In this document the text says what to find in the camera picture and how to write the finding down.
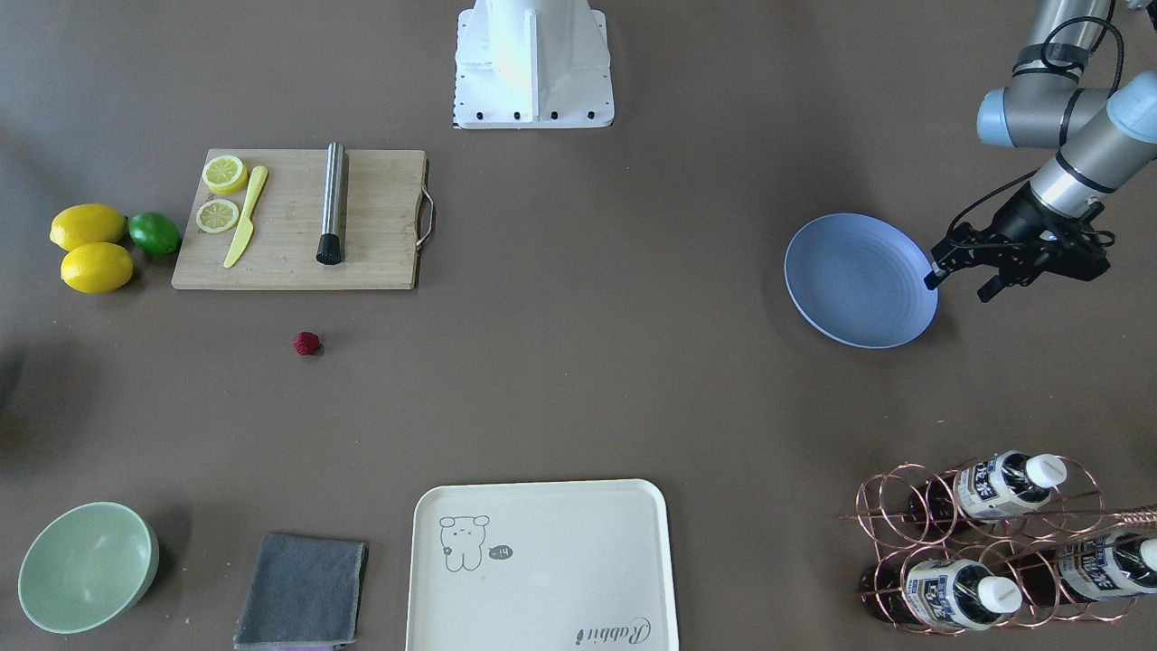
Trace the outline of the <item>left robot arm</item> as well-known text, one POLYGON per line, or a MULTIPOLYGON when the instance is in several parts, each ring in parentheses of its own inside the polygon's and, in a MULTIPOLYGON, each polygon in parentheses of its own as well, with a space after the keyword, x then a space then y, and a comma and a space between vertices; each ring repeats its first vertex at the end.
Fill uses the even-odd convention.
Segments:
POLYGON ((1042 1, 1008 86, 978 110, 986 145, 1038 147, 1052 156, 1037 172, 1008 182, 1012 197, 983 228, 955 217, 931 247, 928 289, 957 271, 992 267, 978 289, 987 302, 1009 286, 1042 275, 1091 281, 1110 268, 1115 243, 1095 227, 1106 198, 1154 161, 1154 71, 1123 86, 1084 88, 1081 77, 1107 34, 1117 34, 1112 1, 1042 1))

